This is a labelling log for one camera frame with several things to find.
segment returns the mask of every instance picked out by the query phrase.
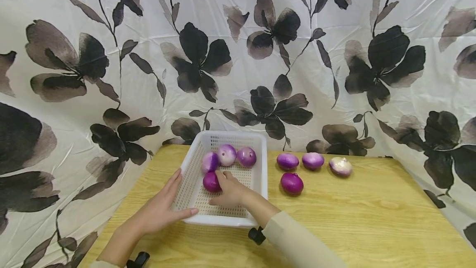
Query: peeled onion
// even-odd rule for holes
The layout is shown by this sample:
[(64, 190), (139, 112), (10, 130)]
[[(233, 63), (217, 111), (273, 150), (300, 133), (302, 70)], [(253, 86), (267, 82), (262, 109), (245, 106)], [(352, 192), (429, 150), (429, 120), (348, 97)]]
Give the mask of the peeled onion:
[(316, 171), (324, 164), (324, 157), (317, 152), (304, 153), (302, 156), (302, 164), (311, 171)]
[(229, 144), (222, 145), (217, 150), (218, 159), (221, 165), (228, 167), (235, 162), (237, 152), (233, 146)]
[(203, 177), (203, 187), (210, 193), (221, 192), (221, 187), (218, 182), (218, 177), (215, 171), (208, 172), (207, 174), (205, 174), (205, 176)]
[(296, 173), (284, 173), (281, 177), (281, 186), (285, 192), (299, 195), (304, 188), (304, 183)]
[(220, 167), (218, 155), (215, 152), (208, 152), (202, 159), (203, 173), (213, 172)]
[(329, 167), (334, 174), (342, 177), (347, 177), (352, 173), (352, 165), (346, 158), (332, 158), (329, 161)]
[(299, 159), (291, 153), (280, 153), (276, 159), (280, 168), (285, 171), (292, 170), (299, 165)]
[(256, 164), (256, 153), (250, 147), (243, 147), (237, 151), (237, 160), (244, 167), (253, 167)]

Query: finger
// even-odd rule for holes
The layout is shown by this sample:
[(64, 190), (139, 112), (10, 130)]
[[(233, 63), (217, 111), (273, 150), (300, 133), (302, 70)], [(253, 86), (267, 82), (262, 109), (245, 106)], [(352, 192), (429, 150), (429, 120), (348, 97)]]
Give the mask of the finger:
[(185, 218), (191, 218), (197, 213), (198, 213), (198, 208), (188, 208), (182, 211), (175, 211), (175, 212), (172, 212), (172, 219), (173, 221), (178, 221)]

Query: red onion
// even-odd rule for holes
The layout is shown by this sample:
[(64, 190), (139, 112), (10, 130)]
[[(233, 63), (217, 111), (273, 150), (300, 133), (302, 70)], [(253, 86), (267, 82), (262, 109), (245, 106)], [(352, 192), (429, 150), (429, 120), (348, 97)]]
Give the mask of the red onion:
[(221, 165), (225, 167), (232, 165), (237, 158), (236, 150), (229, 144), (220, 146), (217, 150), (217, 155)]
[(213, 172), (220, 167), (218, 155), (215, 152), (208, 152), (202, 159), (203, 173)]
[(256, 153), (250, 147), (243, 147), (237, 151), (237, 159), (244, 167), (253, 167), (256, 164)]
[(329, 167), (334, 174), (342, 177), (347, 177), (352, 173), (352, 165), (346, 158), (332, 158), (329, 161)]
[(324, 164), (324, 157), (317, 152), (304, 153), (302, 156), (302, 164), (311, 171), (316, 171)]
[(218, 177), (215, 174), (215, 171), (208, 172), (203, 177), (203, 187), (208, 190), (210, 193), (219, 193), (221, 192), (221, 187), (218, 182)]
[(296, 173), (284, 173), (281, 177), (281, 186), (285, 192), (299, 195), (304, 188), (304, 183)]
[(299, 165), (299, 159), (291, 153), (280, 153), (276, 162), (285, 171), (292, 170)]

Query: plastic basket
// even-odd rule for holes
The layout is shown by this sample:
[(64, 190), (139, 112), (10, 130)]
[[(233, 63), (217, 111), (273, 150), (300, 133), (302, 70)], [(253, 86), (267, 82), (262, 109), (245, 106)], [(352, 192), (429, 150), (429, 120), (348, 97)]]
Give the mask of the plastic basket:
[(260, 134), (232, 131), (203, 131), (195, 137), (184, 161), (182, 162), (182, 183), (178, 188), (173, 208), (181, 210), (198, 208), (200, 212), (194, 217), (184, 219), (190, 224), (220, 225), (223, 227), (256, 227), (257, 222), (246, 209), (211, 206), (209, 201), (220, 193), (210, 193), (203, 187), (203, 156), (216, 152), (223, 144), (231, 144), (235, 149), (251, 147), (256, 152), (256, 164), (245, 168), (238, 161), (229, 167), (220, 167), (229, 171), (245, 186), (253, 189), (267, 199), (267, 149), (266, 139)]

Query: sleeve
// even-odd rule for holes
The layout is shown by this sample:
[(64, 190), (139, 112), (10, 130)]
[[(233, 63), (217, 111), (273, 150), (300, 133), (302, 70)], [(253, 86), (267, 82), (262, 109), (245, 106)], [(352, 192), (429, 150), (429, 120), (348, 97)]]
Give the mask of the sleeve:
[(284, 211), (271, 218), (263, 234), (296, 268), (347, 267), (329, 247)]
[(110, 264), (108, 262), (103, 262), (103, 261), (94, 261), (90, 268), (119, 268), (116, 265)]

